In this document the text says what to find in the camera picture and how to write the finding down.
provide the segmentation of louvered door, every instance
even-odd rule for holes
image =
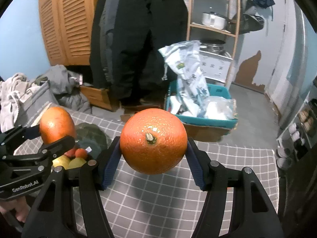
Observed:
[[[68,65],[58,17],[57,0],[39,0],[42,36],[51,65]]]
[[[58,0],[61,32],[70,65],[89,65],[93,0]]]

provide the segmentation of human hand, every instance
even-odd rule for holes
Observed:
[[[8,211],[15,209],[15,217],[18,221],[25,223],[29,214],[30,207],[26,203],[25,197],[20,197],[16,200],[0,202],[0,212],[2,215]]]

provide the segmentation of checkered tablecloth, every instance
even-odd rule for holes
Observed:
[[[96,124],[108,136],[108,144],[119,136],[124,123],[106,120],[69,110],[75,124]],[[278,175],[274,152],[260,148],[239,148],[232,144],[196,142],[200,150],[208,153],[225,167],[241,170],[249,166],[264,186],[275,209],[278,208]],[[36,153],[42,139],[26,141],[18,155]],[[189,238],[199,219],[206,192],[194,183],[185,158],[161,175],[144,175],[134,171],[122,157],[111,186],[100,191],[101,200],[115,237],[119,238]],[[220,235],[229,229],[233,189],[228,189],[225,213]],[[74,208],[77,228],[85,232],[80,197],[74,188]]]

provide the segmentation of teal basket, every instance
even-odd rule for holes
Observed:
[[[170,84],[169,90],[168,90],[168,96],[166,98],[165,103],[165,110],[169,111],[170,108],[170,96],[173,93],[176,93],[177,91],[177,82],[173,81]],[[227,90],[227,88],[213,85],[213,84],[207,84],[210,96],[218,96],[218,97],[224,97],[226,99],[231,99],[230,93]],[[220,127],[220,128],[227,128],[227,129],[233,129],[238,119],[233,120],[214,120],[214,119],[206,119],[206,118],[198,118],[198,117],[191,117],[191,116],[184,116],[176,114],[176,116],[183,122],[187,124],[192,125],[198,125],[198,126],[212,126],[212,127]]]

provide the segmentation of gray floor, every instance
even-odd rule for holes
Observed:
[[[222,142],[240,147],[275,150],[279,130],[277,116],[264,95],[236,85],[231,85],[229,92],[232,98],[237,100],[239,120],[237,129],[224,136]],[[110,112],[93,107],[92,114],[106,119],[120,120],[123,110]]]

